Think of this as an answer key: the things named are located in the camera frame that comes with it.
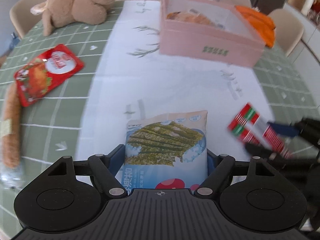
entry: plush rabbit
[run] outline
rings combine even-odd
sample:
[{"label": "plush rabbit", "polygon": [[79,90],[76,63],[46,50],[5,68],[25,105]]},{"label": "plush rabbit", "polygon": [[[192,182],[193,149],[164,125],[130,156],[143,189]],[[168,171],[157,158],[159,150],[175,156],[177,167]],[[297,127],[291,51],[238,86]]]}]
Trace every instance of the plush rabbit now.
[{"label": "plush rabbit", "polygon": [[92,25],[106,20],[107,11],[115,0],[47,0],[31,9],[33,14],[42,13],[43,35],[49,36],[55,28],[72,22]]}]

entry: pink cardboard box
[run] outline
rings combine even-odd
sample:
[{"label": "pink cardboard box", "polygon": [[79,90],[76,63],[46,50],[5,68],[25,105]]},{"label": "pink cardboard box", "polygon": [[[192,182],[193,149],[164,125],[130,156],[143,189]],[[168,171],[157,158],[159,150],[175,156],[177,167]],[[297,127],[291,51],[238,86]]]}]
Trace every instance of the pink cardboard box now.
[{"label": "pink cardboard box", "polygon": [[[196,10],[216,26],[167,19]],[[212,0],[161,0],[160,53],[253,67],[265,42],[233,5]]]}]

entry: white tablecloth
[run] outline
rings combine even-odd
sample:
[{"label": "white tablecloth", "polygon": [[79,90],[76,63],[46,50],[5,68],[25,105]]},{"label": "white tablecloth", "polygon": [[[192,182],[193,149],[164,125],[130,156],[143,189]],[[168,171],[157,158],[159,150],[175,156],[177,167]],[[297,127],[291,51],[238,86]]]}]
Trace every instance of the white tablecloth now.
[{"label": "white tablecloth", "polygon": [[152,52],[159,42],[159,9],[158,1],[125,2],[91,85],[75,159],[124,144],[129,120],[208,110],[208,149],[249,160],[227,126],[247,102],[273,120],[253,70]]}]

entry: bottle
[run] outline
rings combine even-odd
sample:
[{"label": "bottle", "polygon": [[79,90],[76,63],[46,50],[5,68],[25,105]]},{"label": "bottle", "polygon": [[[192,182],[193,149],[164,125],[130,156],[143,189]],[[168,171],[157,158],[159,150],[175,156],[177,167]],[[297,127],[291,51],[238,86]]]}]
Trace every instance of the bottle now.
[{"label": "bottle", "polygon": [[11,33],[11,36],[12,36],[12,41],[9,45],[9,48],[10,50],[13,50],[15,46],[17,46],[17,44],[20,42],[20,39],[17,37],[15,33]]},{"label": "bottle", "polygon": [[307,16],[315,0],[305,0],[301,13]]}]

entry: dining table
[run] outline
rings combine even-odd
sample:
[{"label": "dining table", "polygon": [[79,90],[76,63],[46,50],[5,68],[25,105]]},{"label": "dining table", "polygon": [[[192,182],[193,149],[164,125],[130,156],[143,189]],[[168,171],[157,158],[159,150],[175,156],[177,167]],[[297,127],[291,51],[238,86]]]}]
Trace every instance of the dining table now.
[{"label": "dining table", "polygon": [[[22,110],[24,185],[64,155],[86,160],[125,144],[129,120],[208,110],[208,149],[247,161],[243,144],[227,129],[247,102],[266,121],[319,119],[308,80],[302,80],[277,44],[265,48],[254,68],[161,55],[159,17],[159,1],[117,1],[103,24],[72,23],[44,37],[40,21],[15,47],[0,69],[0,110],[14,73],[37,55],[65,44],[84,63],[83,69]],[[296,158],[317,155],[300,138],[286,144]],[[3,237],[12,238],[21,230],[13,203],[22,188],[0,185]]]}]

